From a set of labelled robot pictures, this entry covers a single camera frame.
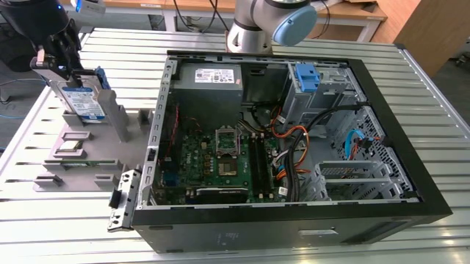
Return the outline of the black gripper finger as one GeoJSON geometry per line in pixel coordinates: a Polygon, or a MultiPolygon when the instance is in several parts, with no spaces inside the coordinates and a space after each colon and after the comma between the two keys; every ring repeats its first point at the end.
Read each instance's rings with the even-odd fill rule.
{"type": "Polygon", "coordinates": [[[83,69],[79,51],[82,43],[79,38],[79,30],[74,19],[70,19],[66,28],[56,34],[51,35],[54,43],[54,56],[60,63],[70,69],[83,69]]]}
{"type": "Polygon", "coordinates": [[[70,70],[56,57],[47,54],[43,48],[32,58],[31,68],[40,75],[47,86],[51,86],[54,82],[63,82],[68,86],[83,87],[80,77],[75,74],[75,70],[82,69],[70,70]]]}

